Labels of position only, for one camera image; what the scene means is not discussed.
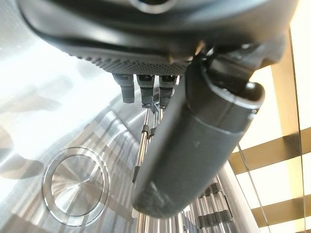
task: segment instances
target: round metal disc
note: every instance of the round metal disc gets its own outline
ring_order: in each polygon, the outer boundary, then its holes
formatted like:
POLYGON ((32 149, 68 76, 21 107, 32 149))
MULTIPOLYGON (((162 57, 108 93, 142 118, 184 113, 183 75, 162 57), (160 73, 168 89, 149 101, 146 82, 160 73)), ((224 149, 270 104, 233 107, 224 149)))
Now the round metal disc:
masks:
POLYGON ((107 200, 109 176, 104 162, 85 148, 60 152, 48 165, 43 195, 50 213, 70 226, 98 217, 107 200))

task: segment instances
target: metal cylinder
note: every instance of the metal cylinder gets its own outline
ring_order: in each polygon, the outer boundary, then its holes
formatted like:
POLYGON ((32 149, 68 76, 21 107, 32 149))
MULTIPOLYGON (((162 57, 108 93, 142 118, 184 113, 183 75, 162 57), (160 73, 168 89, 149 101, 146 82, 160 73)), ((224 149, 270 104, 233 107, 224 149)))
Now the metal cylinder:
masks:
POLYGON ((160 110, 159 110, 159 120, 158 120, 158 124, 160 124, 162 118, 163 118, 163 108, 160 108, 160 110))
POLYGON ((177 216, 175 217, 175 227, 176 227, 176 233, 184 232, 183 217, 181 213, 178 213, 177 216))

